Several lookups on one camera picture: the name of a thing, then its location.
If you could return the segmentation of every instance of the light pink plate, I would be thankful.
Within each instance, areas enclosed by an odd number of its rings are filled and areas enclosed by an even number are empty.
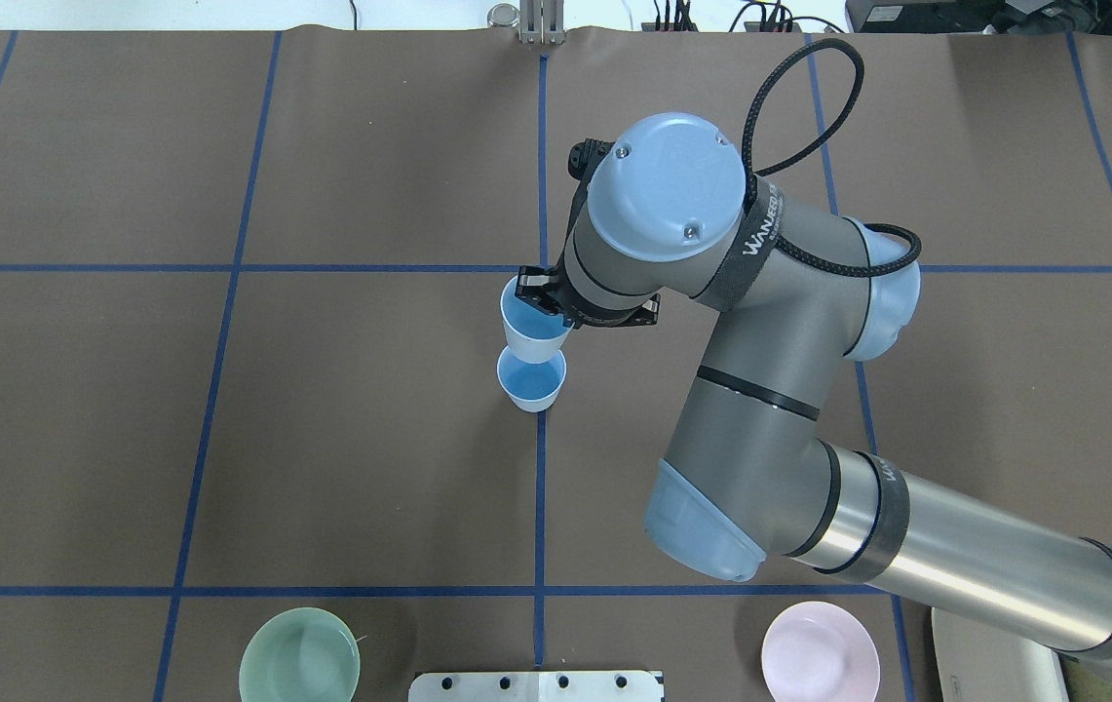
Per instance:
[[[764,681],[777,702],[875,702],[876,644],[854,614],[830,603],[797,603],[764,635]]]

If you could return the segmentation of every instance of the stacked cups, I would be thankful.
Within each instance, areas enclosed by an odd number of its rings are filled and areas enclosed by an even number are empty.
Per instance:
[[[564,315],[546,315],[517,297],[517,279],[513,277],[499,295],[503,316],[503,347],[496,364],[499,386],[508,398],[527,413],[542,413],[555,403],[564,386],[567,366],[559,350],[572,332]]]

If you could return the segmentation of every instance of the white metal plate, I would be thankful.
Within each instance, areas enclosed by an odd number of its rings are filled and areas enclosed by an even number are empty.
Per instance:
[[[408,702],[664,702],[664,674],[648,671],[421,674],[408,688]]]

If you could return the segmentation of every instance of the light blue plastic cup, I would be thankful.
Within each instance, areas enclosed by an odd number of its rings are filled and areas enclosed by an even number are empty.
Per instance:
[[[568,374],[568,365],[564,363],[564,353],[560,350],[556,350],[555,356],[542,364],[527,364],[517,357],[512,347],[505,346],[494,372],[499,377],[499,386],[508,394],[513,404],[527,413],[542,413],[559,395],[564,377]]]
[[[516,295],[517,277],[503,286],[499,295],[499,315],[503,316],[503,337],[513,354],[527,364],[550,360],[564,345],[573,327],[564,325],[564,315],[544,315]]]
[[[244,650],[242,702],[349,702],[360,678],[356,639],[325,610],[288,610],[265,622]]]

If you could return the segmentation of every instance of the white bracket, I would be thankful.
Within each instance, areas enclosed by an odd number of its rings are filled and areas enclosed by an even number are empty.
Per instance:
[[[649,671],[421,674],[408,702],[664,702],[664,674]]]
[[[520,0],[520,43],[564,43],[564,0]]]

